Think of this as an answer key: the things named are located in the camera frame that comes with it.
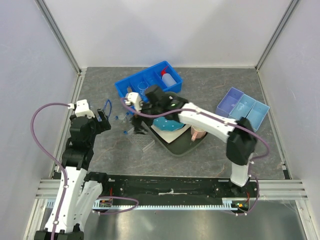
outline white panel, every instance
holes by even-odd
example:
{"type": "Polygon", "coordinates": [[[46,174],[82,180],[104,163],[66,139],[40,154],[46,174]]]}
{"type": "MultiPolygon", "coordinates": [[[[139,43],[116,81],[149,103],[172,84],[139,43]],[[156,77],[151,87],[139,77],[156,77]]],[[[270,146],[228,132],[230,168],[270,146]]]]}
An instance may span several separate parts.
{"type": "Polygon", "coordinates": [[[320,224],[320,1],[300,1],[260,71],[289,170],[320,224]]]}
{"type": "MultiPolygon", "coordinates": [[[[30,120],[51,102],[68,102],[76,73],[33,0],[0,7],[0,233],[23,238],[41,178],[52,169],[34,143],[30,120]]],[[[39,140],[52,153],[67,109],[54,106],[36,119],[39,140]]]]}
{"type": "Polygon", "coordinates": [[[254,66],[290,0],[46,0],[81,67],[254,66]]]}

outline plastic storage box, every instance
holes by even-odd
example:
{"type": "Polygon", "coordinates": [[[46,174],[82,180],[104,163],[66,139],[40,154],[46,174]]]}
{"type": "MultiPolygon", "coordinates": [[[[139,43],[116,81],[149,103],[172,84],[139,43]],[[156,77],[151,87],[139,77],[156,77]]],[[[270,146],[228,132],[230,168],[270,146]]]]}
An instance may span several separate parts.
{"type": "Polygon", "coordinates": [[[178,93],[181,91],[182,82],[182,78],[173,69],[173,67],[167,61],[163,61],[154,66],[148,67],[145,70],[137,72],[134,75],[117,81],[114,85],[121,98],[124,98],[126,96],[126,94],[128,93],[128,87],[130,87],[133,92],[140,93],[142,100],[147,102],[148,99],[144,95],[144,91],[146,88],[152,85],[158,85],[164,92],[178,93]],[[166,84],[162,81],[161,71],[164,68],[166,68],[165,71],[173,77],[176,84],[167,87],[166,84]]]}
{"type": "Polygon", "coordinates": [[[231,87],[228,93],[216,107],[215,114],[221,117],[228,118],[231,111],[235,108],[243,94],[244,93],[242,91],[231,87]]]}
{"type": "Polygon", "coordinates": [[[229,118],[240,120],[241,117],[246,117],[252,107],[255,105],[256,100],[252,97],[243,94],[239,102],[235,105],[234,109],[231,111],[229,118]]]}
{"type": "Polygon", "coordinates": [[[249,119],[254,131],[258,130],[269,109],[270,107],[263,104],[262,102],[255,102],[249,114],[246,116],[246,118],[249,119]]]}

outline marble table surface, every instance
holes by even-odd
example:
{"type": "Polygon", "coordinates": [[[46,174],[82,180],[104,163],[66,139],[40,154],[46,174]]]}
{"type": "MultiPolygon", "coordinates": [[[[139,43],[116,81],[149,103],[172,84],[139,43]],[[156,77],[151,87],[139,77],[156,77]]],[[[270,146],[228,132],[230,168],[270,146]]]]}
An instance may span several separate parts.
{"type": "MultiPolygon", "coordinates": [[[[170,155],[157,141],[143,152],[132,143],[124,130],[129,123],[116,120],[126,113],[122,107],[115,82],[137,73],[141,67],[89,67],[86,71],[79,99],[88,99],[95,108],[102,108],[107,99],[112,102],[111,130],[96,137],[94,156],[89,171],[117,175],[221,177],[231,175],[231,162],[226,157],[226,145],[209,134],[194,151],[183,157],[170,155]]],[[[263,102],[262,90],[254,69],[242,68],[175,68],[183,78],[180,96],[199,107],[215,112],[215,109],[231,87],[235,87],[254,99],[263,102]]],[[[281,158],[268,116],[257,133],[270,145],[270,155],[259,159],[251,172],[262,179],[283,179],[281,158]]],[[[265,151],[262,143],[256,153],[265,151]]]]}

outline purple container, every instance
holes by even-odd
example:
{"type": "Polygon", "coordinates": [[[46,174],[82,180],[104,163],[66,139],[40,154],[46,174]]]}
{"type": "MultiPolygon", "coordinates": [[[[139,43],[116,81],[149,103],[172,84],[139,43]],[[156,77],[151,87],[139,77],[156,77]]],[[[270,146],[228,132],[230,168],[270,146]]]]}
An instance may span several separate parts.
{"type": "Polygon", "coordinates": [[[228,118],[229,114],[235,108],[244,93],[234,87],[231,87],[222,101],[216,107],[215,114],[228,118]]]}

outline white bottle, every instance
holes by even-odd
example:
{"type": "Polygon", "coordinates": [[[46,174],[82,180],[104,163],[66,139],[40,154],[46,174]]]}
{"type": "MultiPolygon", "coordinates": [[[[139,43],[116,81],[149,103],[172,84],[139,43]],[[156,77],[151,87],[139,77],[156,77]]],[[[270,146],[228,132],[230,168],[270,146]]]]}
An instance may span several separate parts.
{"type": "Polygon", "coordinates": [[[172,85],[175,85],[177,82],[174,80],[174,78],[166,72],[168,66],[166,66],[162,71],[161,71],[161,76],[162,76],[162,81],[167,87],[171,87],[172,85]]]}

